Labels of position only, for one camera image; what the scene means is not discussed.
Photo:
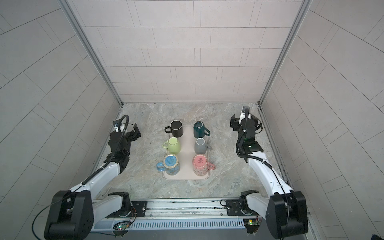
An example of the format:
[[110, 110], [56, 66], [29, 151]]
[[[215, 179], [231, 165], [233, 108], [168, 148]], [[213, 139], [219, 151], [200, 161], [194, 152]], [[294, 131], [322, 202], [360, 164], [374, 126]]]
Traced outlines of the black mug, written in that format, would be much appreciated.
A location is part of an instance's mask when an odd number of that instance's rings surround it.
[[183, 124], [179, 120], [174, 120], [170, 126], [165, 127], [165, 133], [172, 134], [175, 138], [180, 138], [184, 134]]

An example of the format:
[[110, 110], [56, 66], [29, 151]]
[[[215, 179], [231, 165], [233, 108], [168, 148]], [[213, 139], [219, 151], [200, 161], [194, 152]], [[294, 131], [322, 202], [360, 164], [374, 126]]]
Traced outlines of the dark green mug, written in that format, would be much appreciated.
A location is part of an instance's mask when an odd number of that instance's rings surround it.
[[204, 138], [205, 136], [210, 136], [211, 132], [205, 127], [204, 123], [201, 121], [197, 121], [194, 124], [194, 137]]

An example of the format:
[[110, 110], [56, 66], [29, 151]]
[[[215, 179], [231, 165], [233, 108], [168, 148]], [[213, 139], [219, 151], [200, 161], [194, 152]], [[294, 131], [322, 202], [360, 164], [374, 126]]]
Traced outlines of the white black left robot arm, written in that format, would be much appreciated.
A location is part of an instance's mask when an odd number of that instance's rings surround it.
[[113, 192], [94, 203], [99, 192], [121, 174], [130, 160], [131, 143], [141, 137], [136, 124], [126, 132], [125, 125], [117, 125], [110, 133], [111, 153], [99, 169], [87, 179], [66, 191], [57, 192], [52, 199], [44, 230], [46, 240], [83, 240], [94, 224], [108, 216], [134, 217], [135, 209], [129, 193]]

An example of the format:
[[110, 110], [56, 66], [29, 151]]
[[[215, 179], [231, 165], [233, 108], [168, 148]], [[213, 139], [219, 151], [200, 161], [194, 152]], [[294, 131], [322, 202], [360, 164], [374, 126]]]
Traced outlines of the grey mug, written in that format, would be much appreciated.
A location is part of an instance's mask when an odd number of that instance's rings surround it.
[[198, 138], [195, 142], [195, 153], [196, 154], [206, 154], [207, 151], [211, 151], [212, 147], [207, 144], [207, 141], [204, 138]]

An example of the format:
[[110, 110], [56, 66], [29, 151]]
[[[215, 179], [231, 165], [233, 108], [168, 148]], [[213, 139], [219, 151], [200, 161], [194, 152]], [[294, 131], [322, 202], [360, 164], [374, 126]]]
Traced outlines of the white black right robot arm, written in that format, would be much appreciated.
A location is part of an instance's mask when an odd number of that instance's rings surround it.
[[262, 217], [275, 239], [306, 234], [309, 231], [306, 198], [302, 192], [295, 192], [268, 161], [256, 141], [263, 124], [249, 110], [243, 107], [239, 118], [230, 119], [230, 127], [238, 133], [235, 150], [258, 175], [268, 196], [263, 197], [257, 191], [242, 192], [241, 210], [246, 215], [256, 213]]

